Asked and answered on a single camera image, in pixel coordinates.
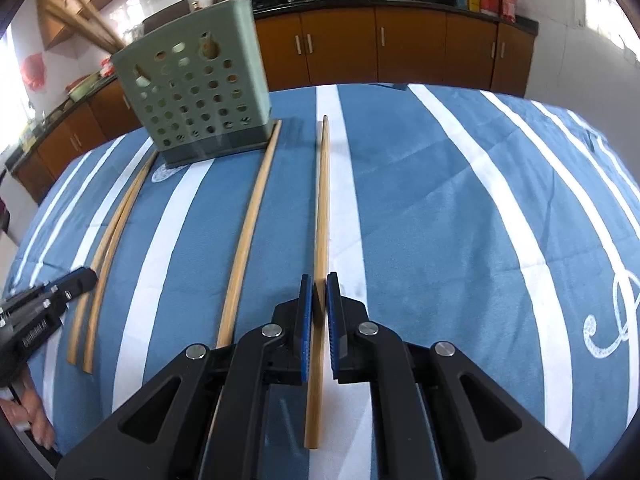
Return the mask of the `person's left hand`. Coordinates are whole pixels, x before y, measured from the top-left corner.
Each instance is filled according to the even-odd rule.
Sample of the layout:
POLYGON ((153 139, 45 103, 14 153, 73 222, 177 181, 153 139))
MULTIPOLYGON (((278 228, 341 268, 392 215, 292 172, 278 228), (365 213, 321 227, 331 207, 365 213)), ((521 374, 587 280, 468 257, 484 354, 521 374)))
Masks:
POLYGON ((24 388, 20 400, 2 399, 2 412, 14 427, 29 424, 36 443, 50 450, 54 445, 55 432, 44 412, 40 395, 36 391, 35 383, 28 367, 25 367, 21 372, 17 383, 24 388))

